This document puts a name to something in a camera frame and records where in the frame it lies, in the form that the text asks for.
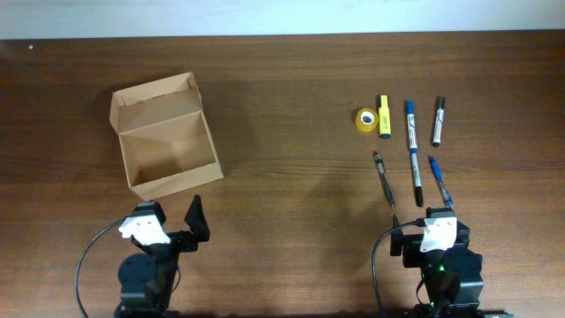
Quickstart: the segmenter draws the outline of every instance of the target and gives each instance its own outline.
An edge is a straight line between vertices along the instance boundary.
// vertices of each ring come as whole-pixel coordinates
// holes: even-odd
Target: yellow highlighter
[[[379,98],[379,135],[384,139],[390,138],[390,112],[386,95]]]

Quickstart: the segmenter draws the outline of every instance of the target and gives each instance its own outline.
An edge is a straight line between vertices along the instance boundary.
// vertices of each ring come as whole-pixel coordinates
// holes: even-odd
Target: white wall
[[[565,28],[565,0],[0,0],[0,39]]]

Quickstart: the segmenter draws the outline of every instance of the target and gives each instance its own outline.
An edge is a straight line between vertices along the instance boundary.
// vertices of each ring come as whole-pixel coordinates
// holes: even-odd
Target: box lid
[[[117,133],[202,111],[191,72],[119,90],[112,95],[109,121]]]

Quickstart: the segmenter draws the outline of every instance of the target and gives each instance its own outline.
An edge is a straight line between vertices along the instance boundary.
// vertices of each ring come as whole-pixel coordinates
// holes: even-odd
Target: cable
[[[177,284],[175,285],[175,288],[173,288],[173,290],[172,290],[170,293],[175,292],[175,290],[177,289],[178,285],[180,284],[180,268],[178,267],[178,264],[177,264],[177,272],[178,272]]]
[[[79,305],[79,310],[80,313],[82,314],[82,316],[84,318],[88,318],[88,314],[85,311],[85,308],[82,306],[82,302],[80,301],[80,296],[79,296],[79,273],[80,273],[80,267],[82,266],[82,262],[85,260],[85,256],[87,255],[88,250],[90,249],[90,247],[92,247],[92,245],[94,244],[94,242],[96,242],[96,240],[104,233],[106,233],[107,231],[110,231],[111,229],[113,229],[114,227],[118,226],[119,224],[121,224],[123,221],[125,220],[125,217],[122,219],[119,219],[117,221],[115,221],[114,223],[108,225],[107,227],[105,227],[102,231],[100,231],[98,234],[96,234],[96,236],[94,236],[90,242],[88,242],[87,247],[85,248],[84,251],[82,251],[82,254],[79,257],[79,262],[77,263],[77,269],[74,272],[74,298],[77,301],[77,305]]]
[[[377,242],[374,244],[373,247],[373,285],[374,285],[374,293],[377,296],[377,303],[379,304],[379,311],[380,311],[380,317],[384,318],[386,317],[386,315],[384,314],[384,308],[382,307],[382,302],[380,301],[380,294],[379,294],[379,284],[377,282],[377,265],[376,265],[376,259],[377,259],[377,247],[379,247],[380,242],[386,237],[388,236],[390,233],[392,233],[393,231],[396,230],[400,230],[402,228],[408,227],[408,226],[412,226],[412,225],[417,225],[418,224],[418,220],[416,221],[412,221],[412,222],[408,222],[408,223],[404,223],[402,225],[398,225],[386,232],[384,232],[379,239],[377,239]]]

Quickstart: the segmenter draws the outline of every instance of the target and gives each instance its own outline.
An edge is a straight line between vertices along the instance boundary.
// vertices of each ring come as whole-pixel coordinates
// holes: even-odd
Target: white bracket
[[[426,253],[433,250],[447,250],[453,247],[457,238],[457,218],[437,217],[426,218],[424,239],[420,245],[420,252]]]

